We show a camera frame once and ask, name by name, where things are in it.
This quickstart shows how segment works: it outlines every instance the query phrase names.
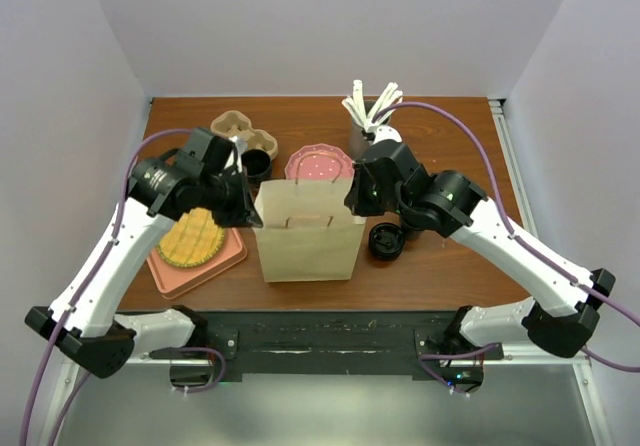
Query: gray floor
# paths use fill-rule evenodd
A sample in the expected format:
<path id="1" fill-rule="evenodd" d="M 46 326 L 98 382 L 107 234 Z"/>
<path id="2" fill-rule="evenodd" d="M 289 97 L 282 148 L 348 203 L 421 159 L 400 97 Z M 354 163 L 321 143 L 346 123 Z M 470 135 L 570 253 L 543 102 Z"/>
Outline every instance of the gray floor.
<path id="1" fill-rule="evenodd" d="M 471 399 L 406 377 L 248 375 L 190 395 L 166 365 L 90 378 L 60 445 L 592 445 L 571 366 L 487 366 Z"/>

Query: black lid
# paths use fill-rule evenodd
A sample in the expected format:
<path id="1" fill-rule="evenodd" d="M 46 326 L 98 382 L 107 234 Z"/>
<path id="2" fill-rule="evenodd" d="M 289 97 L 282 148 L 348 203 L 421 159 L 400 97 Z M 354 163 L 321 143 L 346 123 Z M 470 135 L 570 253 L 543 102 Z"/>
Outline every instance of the black lid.
<path id="1" fill-rule="evenodd" d="M 369 233 L 369 251 L 376 259 L 393 261 L 404 248 L 404 234 L 393 223 L 375 225 Z"/>

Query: yellow round waffle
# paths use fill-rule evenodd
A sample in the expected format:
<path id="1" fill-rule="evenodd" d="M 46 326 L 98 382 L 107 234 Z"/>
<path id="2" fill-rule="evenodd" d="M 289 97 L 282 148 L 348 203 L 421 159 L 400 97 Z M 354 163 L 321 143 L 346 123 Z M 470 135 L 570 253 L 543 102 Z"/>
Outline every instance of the yellow round waffle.
<path id="1" fill-rule="evenodd" d="M 176 268 L 193 268 L 213 258 L 222 247 L 224 229 L 203 208 L 183 214 L 156 249 L 160 257 Z"/>

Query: bag handle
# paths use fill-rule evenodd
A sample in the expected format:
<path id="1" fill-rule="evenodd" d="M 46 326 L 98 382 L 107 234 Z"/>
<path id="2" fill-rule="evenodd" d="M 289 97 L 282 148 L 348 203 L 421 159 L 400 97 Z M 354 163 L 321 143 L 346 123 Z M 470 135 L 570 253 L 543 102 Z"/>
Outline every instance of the bag handle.
<path id="1" fill-rule="evenodd" d="M 333 222 L 333 216 L 289 216 L 286 221 L 284 222 L 284 227 L 285 229 L 289 229 L 289 222 L 292 219 L 322 219 L 322 218 L 327 218 L 327 225 L 325 226 L 326 228 L 328 228 L 329 226 L 331 226 L 331 223 Z"/>
<path id="2" fill-rule="evenodd" d="M 336 153 L 331 152 L 331 151 L 309 151 L 308 153 L 303 154 L 300 159 L 298 160 L 298 165 L 296 166 L 296 185 L 298 184 L 298 180 L 300 179 L 300 166 L 302 166 L 302 160 L 306 157 L 309 156 L 317 156 L 317 155 L 322 155 L 322 156 L 328 156 L 331 158 L 336 158 L 337 159 L 337 163 L 339 165 L 338 168 L 338 174 L 336 174 L 336 177 L 333 178 L 331 180 L 332 183 L 335 183 L 336 180 L 340 177 L 340 175 L 342 174 L 342 161 L 339 160 L 339 157 L 336 155 Z"/>

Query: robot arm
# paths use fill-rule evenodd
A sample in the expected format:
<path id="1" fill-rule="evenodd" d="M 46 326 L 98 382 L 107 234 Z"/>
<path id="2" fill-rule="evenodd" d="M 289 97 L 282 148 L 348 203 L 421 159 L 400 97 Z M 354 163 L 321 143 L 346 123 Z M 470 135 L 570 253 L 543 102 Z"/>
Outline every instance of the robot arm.
<path id="1" fill-rule="evenodd" d="M 514 241 L 496 204 L 472 181 L 455 171 L 429 174 L 389 126 L 376 130 L 372 146 L 354 169 L 345 199 L 353 214 L 397 213 L 412 229 L 435 231 L 473 249 L 531 293 L 514 304 L 460 308 L 447 331 L 446 348 L 528 339 L 552 354 L 572 357 L 591 337 L 600 303 Z M 573 264 L 511 225 L 515 235 L 563 265 L 581 284 L 609 295 L 615 278 L 608 271 Z"/>
<path id="2" fill-rule="evenodd" d="M 71 284 L 49 308 L 32 308 L 26 323 L 49 339 L 55 324 L 69 311 L 56 344 L 101 378 L 114 374 L 134 354 L 187 344 L 204 346 L 200 343 L 206 338 L 206 322 L 187 308 L 135 316 L 115 312 L 151 250 L 184 213 L 202 207 L 211 211 L 221 227 L 262 225 L 242 173 L 244 147 L 198 128 L 182 149 L 140 161 L 129 178 L 117 240 L 112 238 L 116 210 Z M 174 160 L 168 164 L 170 157 Z M 114 242 L 110 254 L 70 307 L 72 296 L 109 242 Z"/>

